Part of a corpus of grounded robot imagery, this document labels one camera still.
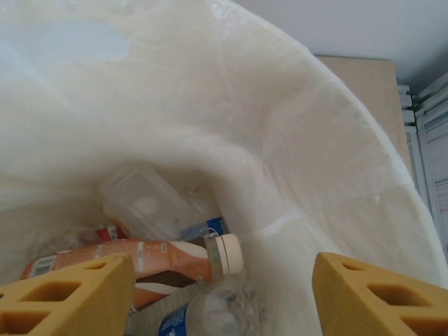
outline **blue bottle label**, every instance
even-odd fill
[[[209,237],[222,236],[229,233],[228,229],[224,224],[222,217],[217,217],[209,219],[207,222],[196,224],[192,227],[184,229],[181,232],[181,240],[193,240],[194,238],[204,237],[208,235]]]
[[[187,308],[188,303],[168,314],[161,322],[157,336],[187,336]]]

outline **white plastic bag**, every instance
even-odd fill
[[[3,282],[61,225],[91,220],[117,167],[147,161],[179,190],[213,187],[276,335],[320,334],[320,251],[448,285],[383,130],[264,20],[224,0],[6,0],[0,13]]]

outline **yellow 3d-printed part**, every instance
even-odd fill
[[[134,294],[119,253],[0,287],[0,335],[123,336]]]
[[[448,290],[332,253],[313,289],[324,336],[448,336]]]

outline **barcode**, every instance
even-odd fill
[[[117,228],[115,226],[109,226],[107,228],[107,230],[109,231],[109,236],[111,236],[111,241],[114,242],[115,240],[118,240],[118,233],[117,233]]]
[[[37,277],[38,275],[49,273],[49,271],[51,271],[51,267],[53,267],[55,258],[56,256],[52,255],[51,257],[36,260],[30,277]]]

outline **plastic food container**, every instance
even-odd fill
[[[195,210],[148,166],[121,169],[99,189],[106,217],[131,237],[176,240]]]

